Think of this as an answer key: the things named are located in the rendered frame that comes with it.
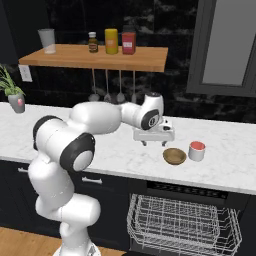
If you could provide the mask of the brown wooden bowl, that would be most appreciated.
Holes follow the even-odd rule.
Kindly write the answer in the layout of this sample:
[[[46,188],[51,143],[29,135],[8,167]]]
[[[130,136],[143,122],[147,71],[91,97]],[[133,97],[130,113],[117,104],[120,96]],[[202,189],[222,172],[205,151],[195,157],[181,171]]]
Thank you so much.
[[[186,153],[178,148],[168,148],[163,152],[164,160],[171,165],[182,164],[187,156]]]

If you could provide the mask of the black dishwasher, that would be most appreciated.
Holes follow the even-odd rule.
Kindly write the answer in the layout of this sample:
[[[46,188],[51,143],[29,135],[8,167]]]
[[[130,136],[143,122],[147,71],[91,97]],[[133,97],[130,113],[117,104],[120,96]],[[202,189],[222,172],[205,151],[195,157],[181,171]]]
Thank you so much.
[[[185,202],[212,205],[218,208],[229,208],[237,211],[242,242],[235,256],[256,256],[256,196],[244,193],[227,192],[219,189],[200,188],[179,185],[174,182],[147,181],[131,179],[128,181],[131,196],[146,195],[158,198],[173,199]],[[138,254],[156,256],[131,248]]]

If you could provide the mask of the white wall socket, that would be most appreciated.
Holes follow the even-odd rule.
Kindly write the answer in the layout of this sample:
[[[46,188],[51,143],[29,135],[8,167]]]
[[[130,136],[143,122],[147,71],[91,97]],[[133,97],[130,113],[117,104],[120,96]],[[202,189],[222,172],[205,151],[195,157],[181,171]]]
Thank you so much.
[[[19,70],[23,82],[32,82],[32,76],[28,65],[20,65]]]

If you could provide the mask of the clear glass jar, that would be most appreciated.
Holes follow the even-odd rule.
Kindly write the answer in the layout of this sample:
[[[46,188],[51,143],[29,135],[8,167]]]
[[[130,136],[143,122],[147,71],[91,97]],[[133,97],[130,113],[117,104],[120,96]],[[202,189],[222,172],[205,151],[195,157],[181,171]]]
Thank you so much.
[[[53,29],[39,29],[38,34],[45,54],[54,54],[56,52],[55,32]]]

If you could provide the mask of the potted green plant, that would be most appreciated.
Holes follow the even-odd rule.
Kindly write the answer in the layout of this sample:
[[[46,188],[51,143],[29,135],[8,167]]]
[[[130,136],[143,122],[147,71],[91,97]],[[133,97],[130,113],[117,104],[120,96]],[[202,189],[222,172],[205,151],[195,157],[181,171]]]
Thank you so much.
[[[25,93],[15,84],[7,69],[0,64],[0,91],[8,98],[15,113],[25,112]]]

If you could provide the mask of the dark drawer front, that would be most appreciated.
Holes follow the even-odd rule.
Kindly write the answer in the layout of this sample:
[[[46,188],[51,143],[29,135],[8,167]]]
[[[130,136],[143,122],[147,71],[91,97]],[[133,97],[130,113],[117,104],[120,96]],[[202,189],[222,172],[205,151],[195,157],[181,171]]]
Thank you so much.
[[[18,167],[28,169],[28,164],[0,160],[0,227],[59,238],[60,223],[37,214],[38,195]]]
[[[88,228],[92,241],[99,246],[127,251],[128,180],[124,177],[80,172],[70,174],[75,192],[96,198],[101,205],[98,221]],[[102,179],[103,184],[87,183],[82,177]]]

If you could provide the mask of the grey cup with red inside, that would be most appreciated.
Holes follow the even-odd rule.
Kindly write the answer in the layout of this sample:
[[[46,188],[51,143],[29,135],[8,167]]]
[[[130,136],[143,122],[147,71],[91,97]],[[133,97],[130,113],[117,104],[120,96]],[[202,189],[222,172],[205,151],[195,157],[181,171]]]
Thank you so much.
[[[196,162],[204,158],[206,146],[200,141],[192,141],[189,145],[188,157]]]

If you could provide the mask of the small brown bottle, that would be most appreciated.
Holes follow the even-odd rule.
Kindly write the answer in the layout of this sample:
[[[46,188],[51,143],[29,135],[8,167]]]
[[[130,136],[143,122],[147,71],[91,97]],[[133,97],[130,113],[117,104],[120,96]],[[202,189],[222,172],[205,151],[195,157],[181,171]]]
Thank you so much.
[[[97,53],[98,52],[98,40],[96,39],[95,32],[89,32],[89,40],[88,40],[88,47],[90,53]]]

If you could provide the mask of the grey framed cupboard door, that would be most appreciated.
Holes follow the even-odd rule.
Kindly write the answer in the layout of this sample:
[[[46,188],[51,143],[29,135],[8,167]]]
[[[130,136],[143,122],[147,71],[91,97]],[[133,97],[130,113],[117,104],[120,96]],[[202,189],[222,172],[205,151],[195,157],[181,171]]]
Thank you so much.
[[[256,98],[256,0],[199,0],[189,93]]]

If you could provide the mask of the red box with label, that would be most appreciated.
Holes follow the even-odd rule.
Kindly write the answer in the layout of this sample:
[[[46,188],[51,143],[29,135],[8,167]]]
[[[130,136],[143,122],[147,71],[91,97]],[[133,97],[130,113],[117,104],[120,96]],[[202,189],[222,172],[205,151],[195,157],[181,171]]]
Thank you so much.
[[[133,55],[136,51],[136,33],[122,33],[122,52],[124,54]]]

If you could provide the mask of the hanging metal spoon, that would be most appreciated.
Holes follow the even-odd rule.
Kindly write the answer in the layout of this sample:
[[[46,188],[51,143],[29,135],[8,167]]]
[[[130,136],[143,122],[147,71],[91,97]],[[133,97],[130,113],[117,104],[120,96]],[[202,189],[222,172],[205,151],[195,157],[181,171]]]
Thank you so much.
[[[93,93],[89,96],[89,100],[98,101],[100,99],[100,96],[97,94],[97,90],[96,90],[95,71],[92,71],[92,81],[93,81]]]
[[[122,92],[122,72],[119,72],[119,93],[117,94],[117,102],[122,104],[125,101],[125,95]]]
[[[109,80],[108,80],[108,70],[105,70],[105,78],[106,78],[106,95],[104,96],[104,101],[111,103],[112,98],[111,95],[109,93]]]
[[[135,91],[135,88],[136,88],[136,85],[135,85],[135,82],[136,82],[136,72],[133,71],[133,93],[132,93],[132,97],[131,97],[131,101],[132,103],[135,103],[136,104],[136,101],[137,101],[137,96],[136,96],[136,91]]]

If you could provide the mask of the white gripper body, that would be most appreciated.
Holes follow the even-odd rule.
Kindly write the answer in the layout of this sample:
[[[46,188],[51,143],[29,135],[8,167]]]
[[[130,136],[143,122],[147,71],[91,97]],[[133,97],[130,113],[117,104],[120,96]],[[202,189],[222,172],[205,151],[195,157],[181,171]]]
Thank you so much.
[[[149,132],[139,129],[133,130],[133,139],[135,141],[173,141],[175,135],[172,132]]]

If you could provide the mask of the yellow canister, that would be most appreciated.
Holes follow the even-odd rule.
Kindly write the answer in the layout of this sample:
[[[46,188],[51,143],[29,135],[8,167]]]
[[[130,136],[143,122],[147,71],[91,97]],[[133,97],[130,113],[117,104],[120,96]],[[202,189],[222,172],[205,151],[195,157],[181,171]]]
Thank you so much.
[[[109,28],[105,30],[105,49],[107,54],[118,53],[118,30]]]

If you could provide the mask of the wooden wall shelf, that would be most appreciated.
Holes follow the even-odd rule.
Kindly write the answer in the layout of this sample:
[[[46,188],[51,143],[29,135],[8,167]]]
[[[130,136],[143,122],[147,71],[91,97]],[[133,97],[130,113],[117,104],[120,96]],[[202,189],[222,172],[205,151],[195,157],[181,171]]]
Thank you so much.
[[[107,54],[104,46],[97,53],[90,53],[87,45],[57,44],[54,54],[43,49],[19,59],[21,65],[66,67],[85,69],[106,69],[141,72],[163,72],[165,70],[167,47],[136,47],[133,55],[124,55],[122,47],[118,53]]]

